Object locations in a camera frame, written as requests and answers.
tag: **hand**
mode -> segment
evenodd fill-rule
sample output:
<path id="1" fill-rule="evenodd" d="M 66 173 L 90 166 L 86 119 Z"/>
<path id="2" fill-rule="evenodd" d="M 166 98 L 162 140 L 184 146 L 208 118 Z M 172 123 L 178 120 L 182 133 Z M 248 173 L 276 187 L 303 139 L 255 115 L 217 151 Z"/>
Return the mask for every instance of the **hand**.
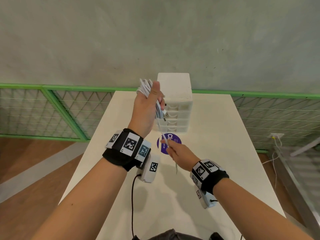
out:
<path id="1" fill-rule="evenodd" d="M 160 91 L 160 83 L 154 81 L 148 98 L 138 92 L 133 105 L 133 112 L 128 129 L 145 138 L 151 131 L 156 117 L 156 103 L 160 103 L 161 110 L 165 109 L 164 95 Z"/>
<path id="2" fill-rule="evenodd" d="M 168 143 L 170 147 L 167 148 L 167 153 L 169 153 L 170 157 L 179 167 L 191 172 L 200 159 L 186 145 L 176 143 L 173 140 L 168 140 Z"/>

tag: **green metal railing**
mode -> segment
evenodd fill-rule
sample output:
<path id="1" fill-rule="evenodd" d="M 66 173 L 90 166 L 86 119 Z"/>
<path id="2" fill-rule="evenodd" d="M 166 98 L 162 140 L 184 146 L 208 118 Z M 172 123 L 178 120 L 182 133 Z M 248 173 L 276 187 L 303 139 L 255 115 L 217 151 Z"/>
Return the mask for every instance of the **green metal railing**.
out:
<path id="1" fill-rule="evenodd" d="M 136 88 L 0 84 L 0 137 L 88 141 L 115 91 Z M 270 132 L 284 133 L 282 141 L 288 146 L 320 134 L 317 94 L 192 92 L 230 94 L 259 153 L 272 146 Z"/>

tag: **green frame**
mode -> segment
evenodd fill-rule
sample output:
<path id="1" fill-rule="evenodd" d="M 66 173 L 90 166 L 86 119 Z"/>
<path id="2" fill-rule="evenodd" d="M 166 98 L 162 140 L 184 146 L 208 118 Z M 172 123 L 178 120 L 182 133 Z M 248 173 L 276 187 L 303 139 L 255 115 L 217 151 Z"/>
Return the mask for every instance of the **green frame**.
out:
<path id="1" fill-rule="evenodd" d="M 53 90 L 63 91 L 88 91 L 88 92 L 115 92 L 115 91 L 136 91 L 137 88 L 123 88 L 123 87 L 92 87 L 92 86 L 66 86 L 66 85 L 37 85 L 37 84 L 11 84 L 0 83 L 0 88 L 11 89 L 38 89 L 50 101 L 53 107 L 60 113 L 62 118 L 73 129 L 74 133 L 79 137 L 75 138 L 61 138 L 61 137 L 41 137 L 41 136 L 19 136 L 19 135 L 4 135 L 0 137 L 9 138 L 27 138 L 27 139 L 45 139 L 45 140 L 59 140 L 59 141 L 89 141 L 79 126 L 76 124 L 71 115 L 66 111 L 55 96 Z M 193 89 L 192 93 L 207 93 L 207 94 L 229 94 L 234 97 L 259 97 L 259 98 L 278 98 L 278 99 L 310 99 L 320 100 L 320 94 L 305 94 L 305 93 L 274 93 L 274 92 L 249 92 L 249 91 L 226 91 L 226 90 L 198 90 Z M 257 153 L 268 153 L 265 149 L 256 149 Z"/>

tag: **white drawer organizer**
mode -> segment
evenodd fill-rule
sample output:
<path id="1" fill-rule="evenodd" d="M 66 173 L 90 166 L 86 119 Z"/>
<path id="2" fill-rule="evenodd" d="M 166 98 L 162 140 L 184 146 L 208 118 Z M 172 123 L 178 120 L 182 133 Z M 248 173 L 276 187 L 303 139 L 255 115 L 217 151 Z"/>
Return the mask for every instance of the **white drawer organizer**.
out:
<path id="1" fill-rule="evenodd" d="M 189 73 L 158 73 L 160 89 L 165 95 L 166 121 L 159 120 L 163 133 L 186 133 L 192 109 Z"/>

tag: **white floor stripe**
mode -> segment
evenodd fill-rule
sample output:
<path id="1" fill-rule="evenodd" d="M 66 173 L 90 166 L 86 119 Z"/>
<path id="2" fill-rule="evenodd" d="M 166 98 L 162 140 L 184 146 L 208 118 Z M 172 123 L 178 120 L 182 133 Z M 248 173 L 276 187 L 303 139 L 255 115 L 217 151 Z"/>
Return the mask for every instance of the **white floor stripe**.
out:
<path id="1" fill-rule="evenodd" d="M 17 176 L 3 182 L 0 184 L 0 203 L 78 157 L 85 152 L 87 146 L 88 143 L 76 142 Z"/>

